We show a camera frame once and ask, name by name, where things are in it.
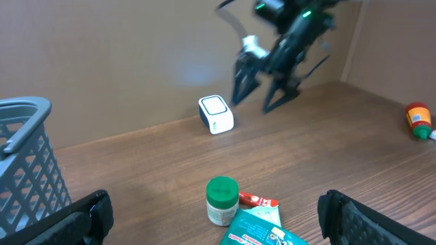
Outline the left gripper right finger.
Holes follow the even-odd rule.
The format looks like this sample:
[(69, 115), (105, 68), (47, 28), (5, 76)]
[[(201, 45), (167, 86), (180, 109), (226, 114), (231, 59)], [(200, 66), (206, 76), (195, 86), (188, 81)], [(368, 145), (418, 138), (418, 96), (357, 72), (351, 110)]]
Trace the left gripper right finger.
[(331, 244), (435, 245), (435, 240), (336, 190), (319, 197), (317, 214), (322, 237)]

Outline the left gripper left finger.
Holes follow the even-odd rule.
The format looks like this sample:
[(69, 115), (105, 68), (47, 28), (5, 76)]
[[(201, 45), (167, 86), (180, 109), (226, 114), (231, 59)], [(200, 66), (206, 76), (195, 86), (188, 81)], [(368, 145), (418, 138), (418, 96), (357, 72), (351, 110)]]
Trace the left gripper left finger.
[(110, 196), (95, 191), (73, 204), (1, 239), (7, 244), (77, 245), (103, 243), (114, 224)]

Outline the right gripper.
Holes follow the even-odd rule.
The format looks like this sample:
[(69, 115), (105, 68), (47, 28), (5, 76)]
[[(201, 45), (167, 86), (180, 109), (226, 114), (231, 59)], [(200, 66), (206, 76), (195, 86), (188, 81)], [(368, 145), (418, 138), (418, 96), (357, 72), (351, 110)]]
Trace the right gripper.
[(305, 57), (305, 47), (295, 38), (289, 35), (280, 37), (269, 51), (270, 54), (263, 59), (242, 53), (242, 48), (234, 67), (234, 88), (231, 97), (233, 105), (238, 105), (260, 86), (257, 79), (259, 73), (272, 77), (272, 84), (262, 106), (263, 113), (267, 114), (300, 95), (299, 83), (293, 84), (290, 78), (295, 66)]

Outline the green snack bag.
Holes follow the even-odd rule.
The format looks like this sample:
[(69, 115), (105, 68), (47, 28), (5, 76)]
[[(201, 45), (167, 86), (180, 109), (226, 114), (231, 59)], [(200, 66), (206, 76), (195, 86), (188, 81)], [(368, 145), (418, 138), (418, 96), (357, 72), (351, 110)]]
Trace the green snack bag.
[(297, 235), (238, 209), (220, 245), (308, 245)]

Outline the red coffee stick sachet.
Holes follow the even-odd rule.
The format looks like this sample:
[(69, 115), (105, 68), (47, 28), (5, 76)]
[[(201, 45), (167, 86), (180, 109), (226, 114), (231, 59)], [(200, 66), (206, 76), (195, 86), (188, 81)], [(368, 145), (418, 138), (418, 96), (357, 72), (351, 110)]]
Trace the red coffee stick sachet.
[(249, 207), (262, 206), (262, 207), (275, 208), (279, 205), (279, 202), (276, 199), (260, 197), (258, 195), (254, 195), (242, 191), (239, 192), (239, 201), (242, 204), (245, 204), (246, 206)]

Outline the green lid jar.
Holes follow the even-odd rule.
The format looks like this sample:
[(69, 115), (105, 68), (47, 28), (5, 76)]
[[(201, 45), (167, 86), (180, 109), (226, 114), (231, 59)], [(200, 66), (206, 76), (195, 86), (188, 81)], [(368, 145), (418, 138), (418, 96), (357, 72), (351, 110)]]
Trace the green lid jar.
[(206, 210), (212, 223), (226, 227), (239, 209), (238, 183), (227, 176), (217, 176), (206, 185)]

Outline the red white small carton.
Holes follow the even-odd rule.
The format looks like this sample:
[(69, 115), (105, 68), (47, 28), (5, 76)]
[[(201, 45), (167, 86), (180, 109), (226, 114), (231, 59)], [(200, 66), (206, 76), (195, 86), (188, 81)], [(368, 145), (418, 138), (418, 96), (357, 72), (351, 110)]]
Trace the red white small carton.
[(432, 131), (429, 137), (430, 137), (432, 140), (436, 140), (436, 130)]

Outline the red sauce bottle green cap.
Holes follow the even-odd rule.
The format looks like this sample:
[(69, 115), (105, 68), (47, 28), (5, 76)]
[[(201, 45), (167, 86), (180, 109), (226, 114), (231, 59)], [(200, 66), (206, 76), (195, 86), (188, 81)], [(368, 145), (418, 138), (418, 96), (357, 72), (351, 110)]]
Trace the red sauce bottle green cap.
[(427, 140), (432, 133), (431, 112), (423, 102), (413, 102), (406, 107), (406, 118), (413, 135), (420, 140)]

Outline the light blue wipes pack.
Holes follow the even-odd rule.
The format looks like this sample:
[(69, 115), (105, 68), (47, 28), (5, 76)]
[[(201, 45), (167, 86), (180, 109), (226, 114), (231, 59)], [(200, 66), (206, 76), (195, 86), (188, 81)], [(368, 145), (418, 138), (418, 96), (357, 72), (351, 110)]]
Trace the light blue wipes pack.
[(266, 220), (278, 227), (281, 227), (281, 219), (278, 206), (256, 206), (254, 208), (243, 209), (243, 211), (263, 220)]

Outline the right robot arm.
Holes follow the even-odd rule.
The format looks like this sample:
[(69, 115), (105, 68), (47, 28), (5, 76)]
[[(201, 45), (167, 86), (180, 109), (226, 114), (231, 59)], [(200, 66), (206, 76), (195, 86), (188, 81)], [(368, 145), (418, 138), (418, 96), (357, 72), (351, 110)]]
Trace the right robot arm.
[(342, 0), (259, 0), (253, 11), (274, 25), (279, 34), (271, 50), (258, 45), (258, 37), (242, 38), (242, 48), (235, 62), (233, 105), (238, 105), (257, 87), (262, 72), (272, 76), (272, 83), (262, 107), (263, 113), (278, 108), (299, 96), (298, 87), (312, 73), (295, 74), (305, 60), (310, 46), (321, 35), (336, 27), (334, 16), (327, 12)]

